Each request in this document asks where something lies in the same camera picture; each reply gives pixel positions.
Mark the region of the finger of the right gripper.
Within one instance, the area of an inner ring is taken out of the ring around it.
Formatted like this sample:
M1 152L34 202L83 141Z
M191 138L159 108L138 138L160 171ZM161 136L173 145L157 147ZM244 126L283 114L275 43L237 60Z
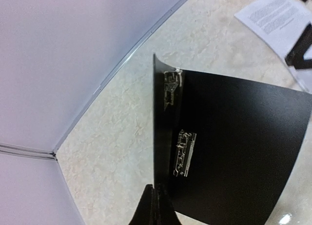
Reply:
M293 66L296 70L308 70L312 68L312 60L304 59L304 55L312 45L312 24L309 23L293 48L285 57L287 66Z

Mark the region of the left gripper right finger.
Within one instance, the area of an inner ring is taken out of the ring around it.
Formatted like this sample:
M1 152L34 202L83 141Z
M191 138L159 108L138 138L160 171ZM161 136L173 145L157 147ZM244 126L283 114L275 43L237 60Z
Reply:
M182 225L162 184L156 185L156 225Z

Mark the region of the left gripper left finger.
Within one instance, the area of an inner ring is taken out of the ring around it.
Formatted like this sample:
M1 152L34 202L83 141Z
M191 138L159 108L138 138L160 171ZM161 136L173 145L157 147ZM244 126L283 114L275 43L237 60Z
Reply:
M135 213L129 225L153 225L154 224L154 188L147 184L143 190Z

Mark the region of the white paper stack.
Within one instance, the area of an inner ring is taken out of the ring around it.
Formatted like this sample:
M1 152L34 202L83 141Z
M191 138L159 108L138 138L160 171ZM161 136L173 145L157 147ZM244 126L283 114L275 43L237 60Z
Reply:
M312 11L300 0L256 0L234 15L281 59L303 90L312 91L312 38L293 50L304 31L312 33Z

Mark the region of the black clip folder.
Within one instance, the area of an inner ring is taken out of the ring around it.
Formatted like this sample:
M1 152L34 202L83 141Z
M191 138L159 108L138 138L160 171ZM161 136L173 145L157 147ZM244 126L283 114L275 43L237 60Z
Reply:
M293 170L310 94L153 58L154 182L209 225L263 225Z

